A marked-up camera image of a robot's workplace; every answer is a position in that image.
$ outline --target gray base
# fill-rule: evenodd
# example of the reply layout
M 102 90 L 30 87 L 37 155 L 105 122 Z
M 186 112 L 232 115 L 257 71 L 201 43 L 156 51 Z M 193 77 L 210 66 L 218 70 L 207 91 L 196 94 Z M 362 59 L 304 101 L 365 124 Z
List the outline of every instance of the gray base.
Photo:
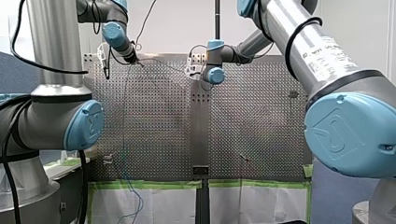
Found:
M 59 224 L 61 222 L 60 185 L 56 182 L 49 183 L 48 190 L 32 199 L 22 202 L 21 223 L 23 224 Z M 6 208 L 0 210 L 1 223 L 15 224 L 14 209 Z
M 369 224 L 369 202 L 353 206 L 352 224 Z

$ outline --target black hose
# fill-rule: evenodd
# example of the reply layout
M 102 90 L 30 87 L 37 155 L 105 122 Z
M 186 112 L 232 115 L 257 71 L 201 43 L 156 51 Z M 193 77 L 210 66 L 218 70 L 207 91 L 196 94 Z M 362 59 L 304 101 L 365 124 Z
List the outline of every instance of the black hose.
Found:
M 88 170 L 84 150 L 80 150 L 78 153 L 79 158 L 81 159 L 82 170 L 82 205 L 79 214 L 79 224 L 84 224 L 88 210 Z
M 12 120 L 8 126 L 8 131 L 7 131 L 6 137 L 4 139 L 3 148 L 2 148 L 3 165 L 4 165 L 4 169 L 6 171 L 6 176 L 7 176 L 8 182 L 9 182 L 9 186 L 11 188 L 12 201 L 14 203 L 14 217 L 15 217 L 16 224 L 21 224 L 21 212 L 20 212 L 20 204 L 19 204 L 19 199 L 18 199 L 17 186 L 15 184 L 14 177 L 12 175 L 11 169 L 9 168 L 9 164 L 8 164 L 7 148 L 8 148 L 9 139 L 12 134 L 12 130 L 14 129 L 15 125 L 18 125 L 18 119 L 19 119 L 22 111 L 27 106 L 29 106 L 30 103 L 32 103 L 32 101 L 29 98 L 27 101 L 25 101 L 25 103 L 23 105 L 18 106 L 18 110 L 12 117 Z
M 215 0 L 216 39 L 220 39 L 220 0 Z
M 38 67 L 44 70 L 48 70 L 54 73 L 63 73 L 63 74 L 88 74 L 88 71 L 65 71 L 65 70 L 60 70 L 60 69 L 56 69 L 56 68 L 52 68 L 52 67 L 48 67 L 46 65 L 43 64 L 39 64 L 30 60 L 27 60 L 25 58 L 23 58 L 20 54 L 17 53 L 17 51 L 15 50 L 15 44 L 17 43 L 17 39 L 18 39 L 18 34 L 20 33 L 20 29 L 21 29 L 21 22 L 22 22 L 22 10 L 23 10 L 23 4 L 25 3 L 25 0 L 21 0 L 20 1 L 20 6 L 18 9 L 18 21 L 17 21 L 17 28 L 15 29 L 15 33 L 11 38 L 11 53 L 19 60 L 23 61 L 24 63 L 28 63 L 34 67 Z

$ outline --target pegboard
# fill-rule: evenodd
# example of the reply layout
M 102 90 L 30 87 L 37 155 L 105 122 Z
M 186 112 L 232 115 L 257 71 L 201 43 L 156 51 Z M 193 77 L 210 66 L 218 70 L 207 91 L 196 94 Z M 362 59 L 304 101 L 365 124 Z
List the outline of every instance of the pegboard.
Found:
M 86 62 L 106 113 L 92 180 L 190 180 L 196 161 L 207 162 L 211 178 L 304 180 L 302 165 L 311 160 L 304 147 L 306 96 L 282 57 L 226 64 L 226 81 L 208 92 L 182 73 L 186 57 L 158 55 L 163 63 L 146 60 L 144 67 L 112 62 L 110 80 L 99 62 Z M 206 100 L 198 103 L 202 92 Z M 208 106 L 207 114 L 197 118 L 197 106 Z M 206 120 L 207 134 L 192 134 L 198 119 Z M 192 158 L 196 150 L 207 158 Z
M 282 57 L 226 64 L 225 70 L 225 82 L 212 91 L 210 177 L 303 180 L 303 164 L 311 163 L 306 94 Z
M 180 71 L 150 60 L 111 61 L 109 80 L 99 62 L 89 66 L 93 97 L 105 110 L 93 180 L 191 179 L 190 81 L 181 72 L 185 58 L 173 59 L 166 64 Z

